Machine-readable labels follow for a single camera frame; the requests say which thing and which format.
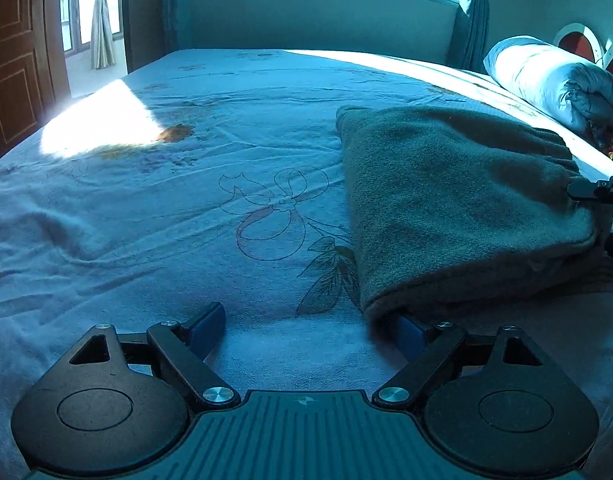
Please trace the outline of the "grey fleece pant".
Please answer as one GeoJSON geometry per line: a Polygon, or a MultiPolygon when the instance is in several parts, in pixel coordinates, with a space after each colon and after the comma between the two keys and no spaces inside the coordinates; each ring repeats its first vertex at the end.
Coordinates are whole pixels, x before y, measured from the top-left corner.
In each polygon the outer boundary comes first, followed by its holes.
{"type": "Polygon", "coordinates": [[[527,298],[601,260],[613,207],[567,192],[561,137],[477,110],[337,113],[361,307],[421,320],[527,298]]]}

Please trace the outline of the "folded light blue duvet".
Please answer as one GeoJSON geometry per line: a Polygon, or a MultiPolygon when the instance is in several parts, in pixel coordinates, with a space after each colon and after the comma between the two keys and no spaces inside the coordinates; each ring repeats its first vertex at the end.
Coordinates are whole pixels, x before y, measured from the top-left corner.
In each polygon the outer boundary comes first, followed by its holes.
{"type": "Polygon", "coordinates": [[[499,41],[485,70],[501,87],[601,148],[613,138],[613,75],[531,36],[499,41]]]}

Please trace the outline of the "red heart-shaped headboard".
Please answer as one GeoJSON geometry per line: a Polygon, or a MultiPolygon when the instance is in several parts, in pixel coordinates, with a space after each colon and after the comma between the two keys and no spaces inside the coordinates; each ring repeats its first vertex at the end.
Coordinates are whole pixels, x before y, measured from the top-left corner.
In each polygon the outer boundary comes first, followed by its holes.
{"type": "Polygon", "coordinates": [[[556,33],[553,44],[586,58],[600,68],[608,70],[613,65],[613,40],[602,44],[595,32],[582,23],[573,22],[562,27],[556,33]]]}

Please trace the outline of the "dark blue curtain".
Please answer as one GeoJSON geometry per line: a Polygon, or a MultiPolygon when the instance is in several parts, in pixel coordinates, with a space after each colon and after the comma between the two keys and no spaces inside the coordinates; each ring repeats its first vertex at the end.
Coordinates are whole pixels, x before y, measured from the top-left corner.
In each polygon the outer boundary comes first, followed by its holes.
{"type": "Polygon", "coordinates": [[[481,72],[489,32],[490,0],[461,0],[461,8],[466,26],[462,67],[481,72]]]}

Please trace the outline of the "light blue embroidered bed sheet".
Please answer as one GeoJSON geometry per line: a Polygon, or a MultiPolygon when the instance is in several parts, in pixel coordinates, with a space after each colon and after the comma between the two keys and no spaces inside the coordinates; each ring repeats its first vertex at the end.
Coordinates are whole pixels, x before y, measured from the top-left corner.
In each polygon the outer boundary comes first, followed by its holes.
{"type": "Polygon", "coordinates": [[[223,304],[235,388],[374,390],[403,365],[357,301],[336,113],[444,105],[553,122],[491,78],[308,50],[183,50],[75,103],[0,160],[0,479],[10,418],[98,323],[223,304]]]}

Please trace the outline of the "brown wooden door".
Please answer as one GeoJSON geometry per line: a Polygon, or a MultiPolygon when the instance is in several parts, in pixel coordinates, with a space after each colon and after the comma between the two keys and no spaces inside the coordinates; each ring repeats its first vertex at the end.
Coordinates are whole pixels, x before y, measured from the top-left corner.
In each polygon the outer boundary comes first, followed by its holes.
{"type": "Polygon", "coordinates": [[[60,0],[0,0],[0,158],[70,99],[60,0]]]}

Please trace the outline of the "pale side curtain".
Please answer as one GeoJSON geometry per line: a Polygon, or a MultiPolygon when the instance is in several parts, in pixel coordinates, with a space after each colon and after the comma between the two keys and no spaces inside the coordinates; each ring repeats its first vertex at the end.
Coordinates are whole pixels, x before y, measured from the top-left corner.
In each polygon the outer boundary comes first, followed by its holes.
{"type": "Polygon", "coordinates": [[[95,0],[90,33],[90,62],[93,70],[105,70],[116,64],[113,34],[107,0],[95,0]]]}

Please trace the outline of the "side window with frame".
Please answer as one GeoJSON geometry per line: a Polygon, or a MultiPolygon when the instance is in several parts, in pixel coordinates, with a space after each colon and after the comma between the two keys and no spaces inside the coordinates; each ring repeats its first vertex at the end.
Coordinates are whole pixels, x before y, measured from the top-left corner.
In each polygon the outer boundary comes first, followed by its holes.
{"type": "MultiPolygon", "coordinates": [[[[113,39],[123,35],[121,0],[107,0],[113,39]]],[[[66,55],[83,52],[90,47],[95,0],[60,0],[62,48],[66,55]]]]}

